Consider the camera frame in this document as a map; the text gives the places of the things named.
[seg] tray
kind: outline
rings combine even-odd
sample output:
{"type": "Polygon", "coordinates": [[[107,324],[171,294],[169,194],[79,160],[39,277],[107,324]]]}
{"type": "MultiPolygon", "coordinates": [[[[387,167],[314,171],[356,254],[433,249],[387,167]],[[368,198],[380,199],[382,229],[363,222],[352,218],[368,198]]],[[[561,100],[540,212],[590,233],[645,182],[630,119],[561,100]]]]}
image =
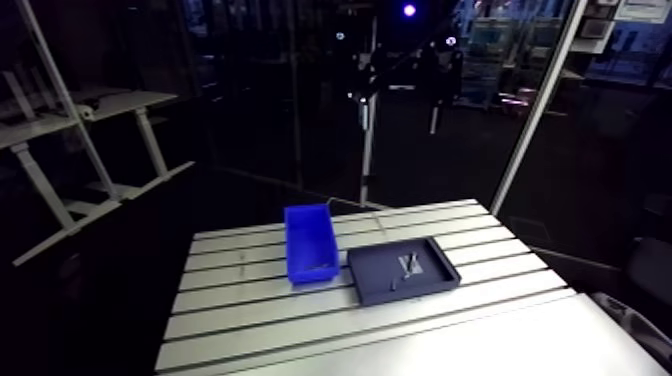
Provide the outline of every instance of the tray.
{"type": "Polygon", "coordinates": [[[451,290],[461,280],[433,238],[352,249],[348,264],[363,306],[451,290]]]}

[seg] aluminum slotted table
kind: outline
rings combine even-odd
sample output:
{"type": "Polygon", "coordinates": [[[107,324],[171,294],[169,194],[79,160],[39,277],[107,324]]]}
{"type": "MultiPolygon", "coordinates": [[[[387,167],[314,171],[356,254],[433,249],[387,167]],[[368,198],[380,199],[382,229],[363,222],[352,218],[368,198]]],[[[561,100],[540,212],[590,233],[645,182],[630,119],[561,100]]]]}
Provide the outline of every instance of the aluminum slotted table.
{"type": "Polygon", "coordinates": [[[173,376],[665,371],[475,200],[334,217],[341,274],[294,288],[284,225],[196,234],[156,371],[173,376]],[[456,290],[358,307],[345,250],[433,236],[456,290]]]}

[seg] light fixture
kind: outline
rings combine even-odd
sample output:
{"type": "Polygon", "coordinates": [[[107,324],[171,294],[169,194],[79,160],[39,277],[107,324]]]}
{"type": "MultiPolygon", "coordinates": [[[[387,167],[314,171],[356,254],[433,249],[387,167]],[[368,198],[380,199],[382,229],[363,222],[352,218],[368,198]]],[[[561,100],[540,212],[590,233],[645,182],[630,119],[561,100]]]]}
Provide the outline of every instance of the light fixture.
{"type": "Polygon", "coordinates": [[[406,17],[413,17],[415,15],[415,6],[413,4],[404,5],[404,15],[406,17]]]}

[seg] white table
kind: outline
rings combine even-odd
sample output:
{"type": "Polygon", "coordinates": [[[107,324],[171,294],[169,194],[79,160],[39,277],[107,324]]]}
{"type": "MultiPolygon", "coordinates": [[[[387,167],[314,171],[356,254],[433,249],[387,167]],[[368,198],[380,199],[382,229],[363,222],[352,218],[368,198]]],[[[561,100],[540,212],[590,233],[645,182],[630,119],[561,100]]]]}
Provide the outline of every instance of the white table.
{"type": "MultiPolygon", "coordinates": [[[[81,103],[86,99],[99,98],[98,108],[93,112],[93,117],[87,119],[88,124],[94,124],[113,116],[132,112],[135,115],[136,123],[140,129],[140,134],[145,142],[154,169],[156,170],[157,177],[142,187],[115,184],[111,180],[109,181],[109,184],[92,182],[89,184],[88,188],[107,192],[110,195],[110,199],[102,204],[61,199],[46,175],[43,173],[38,162],[32,157],[28,141],[49,133],[74,127],[80,124],[82,120],[80,118],[59,117],[53,114],[45,114],[40,119],[27,121],[23,124],[11,127],[0,125],[0,150],[5,147],[10,147],[10,150],[17,156],[24,171],[33,182],[37,191],[44,198],[62,227],[61,230],[47,239],[44,239],[23,255],[17,257],[13,261],[15,266],[22,265],[31,258],[44,252],[55,243],[77,233],[84,226],[112,210],[115,210],[121,205],[119,202],[120,199],[134,199],[193,165],[193,162],[187,162],[177,168],[168,170],[156,140],[156,136],[152,130],[152,125],[147,117],[147,107],[172,100],[177,97],[175,94],[93,87],[82,91],[72,92],[71,96],[77,103],[81,103]],[[85,217],[76,221],[73,219],[72,213],[83,214],[85,217]]],[[[84,127],[81,127],[81,130],[83,132],[82,137],[89,138],[84,127]]],[[[102,161],[96,163],[95,158],[92,157],[92,162],[94,167],[98,170],[99,176],[108,176],[102,161]]]]}
{"type": "Polygon", "coordinates": [[[173,376],[665,375],[474,200],[333,218],[341,274],[294,288],[284,226],[194,237],[156,371],[173,376]],[[454,291],[358,307],[348,248],[433,236],[454,291]]]}

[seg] dark blue tray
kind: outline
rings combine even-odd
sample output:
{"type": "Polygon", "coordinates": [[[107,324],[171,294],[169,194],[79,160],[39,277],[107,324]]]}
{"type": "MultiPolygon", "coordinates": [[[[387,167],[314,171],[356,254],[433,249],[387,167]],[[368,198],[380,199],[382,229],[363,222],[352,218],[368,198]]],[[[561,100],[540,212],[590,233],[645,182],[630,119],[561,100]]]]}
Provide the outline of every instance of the dark blue tray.
{"type": "Polygon", "coordinates": [[[368,306],[447,291],[461,277],[433,238],[404,240],[348,251],[361,305],[368,306]],[[417,255],[406,279],[408,256],[417,255]]]}
{"type": "Polygon", "coordinates": [[[287,276],[293,284],[328,281],[338,275],[338,247],[327,205],[285,208],[287,276]]]}

